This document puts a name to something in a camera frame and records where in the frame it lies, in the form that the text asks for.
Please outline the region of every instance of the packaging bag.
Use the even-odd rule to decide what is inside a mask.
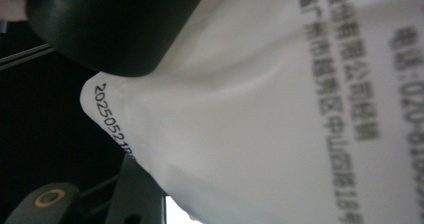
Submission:
[[[205,224],[424,223],[423,8],[202,0],[152,74],[81,104]]]

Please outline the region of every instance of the black rubber roller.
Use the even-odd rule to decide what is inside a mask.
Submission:
[[[30,26],[75,62],[119,76],[152,72],[200,0],[28,0]]]

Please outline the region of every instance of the black cylindrical object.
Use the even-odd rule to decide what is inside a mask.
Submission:
[[[120,75],[152,72],[200,0],[28,0],[34,31],[79,64]]]

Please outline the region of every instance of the dark background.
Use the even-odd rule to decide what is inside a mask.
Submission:
[[[0,58],[44,44],[26,22],[0,38]],[[79,103],[95,74],[57,52],[0,71],[0,223],[45,184],[84,191],[119,173],[123,150]]]

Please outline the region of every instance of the white plastic bag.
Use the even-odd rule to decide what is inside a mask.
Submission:
[[[203,223],[424,223],[423,6],[203,0],[81,103]]]

